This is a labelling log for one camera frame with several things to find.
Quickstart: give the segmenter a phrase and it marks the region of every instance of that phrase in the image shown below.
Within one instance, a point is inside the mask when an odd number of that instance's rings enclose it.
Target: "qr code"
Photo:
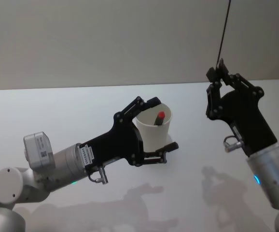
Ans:
[[[46,156],[47,156],[46,151],[42,151],[42,152],[41,152],[41,157],[46,157]]]

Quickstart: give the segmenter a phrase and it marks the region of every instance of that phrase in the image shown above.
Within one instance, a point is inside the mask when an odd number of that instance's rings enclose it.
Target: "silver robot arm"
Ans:
[[[55,154],[44,132],[25,136],[25,156],[30,168],[8,167],[0,171],[0,232],[25,232],[25,220],[12,211],[15,204],[44,201],[51,192],[85,177],[106,184],[104,167],[116,160],[126,159],[137,167],[166,163],[166,153],[177,149],[178,144],[173,142],[146,153],[132,122],[140,112],[160,103],[158,98],[144,102],[137,97],[114,115],[114,125],[109,132]],[[94,172],[99,172],[100,178],[92,179]]]
[[[224,139],[225,151],[243,149],[254,178],[271,206],[279,210],[279,143],[258,109],[258,101],[264,96],[263,89],[253,86],[238,73],[228,74],[223,59],[216,69],[209,69],[207,78],[211,84],[207,89],[206,115],[211,120],[226,122],[234,134]],[[234,89],[222,98],[221,81]],[[230,138],[237,141],[229,144]],[[279,215],[275,229],[279,232]]]

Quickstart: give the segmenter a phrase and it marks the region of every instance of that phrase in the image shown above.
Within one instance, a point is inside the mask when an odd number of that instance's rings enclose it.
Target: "red marker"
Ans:
[[[163,111],[160,111],[160,112],[158,113],[157,118],[156,118],[155,121],[154,121],[154,125],[155,125],[155,126],[161,126],[161,125],[163,124],[164,118],[165,118],[165,113],[164,113]]]

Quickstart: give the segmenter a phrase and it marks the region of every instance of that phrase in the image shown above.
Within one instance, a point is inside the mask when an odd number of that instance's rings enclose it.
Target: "blue led light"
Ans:
[[[256,180],[256,182],[257,182],[258,185],[261,184],[260,179],[259,179],[256,175],[254,175],[254,179]]]

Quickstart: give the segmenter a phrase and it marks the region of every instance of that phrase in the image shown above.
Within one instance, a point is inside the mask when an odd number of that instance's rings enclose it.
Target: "paper cup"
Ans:
[[[154,126],[154,121],[160,111],[165,113],[163,124]],[[172,111],[163,103],[141,112],[136,117],[136,125],[143,139],[145,152],[154,152],[167,145],[167,133],[171,119]]]

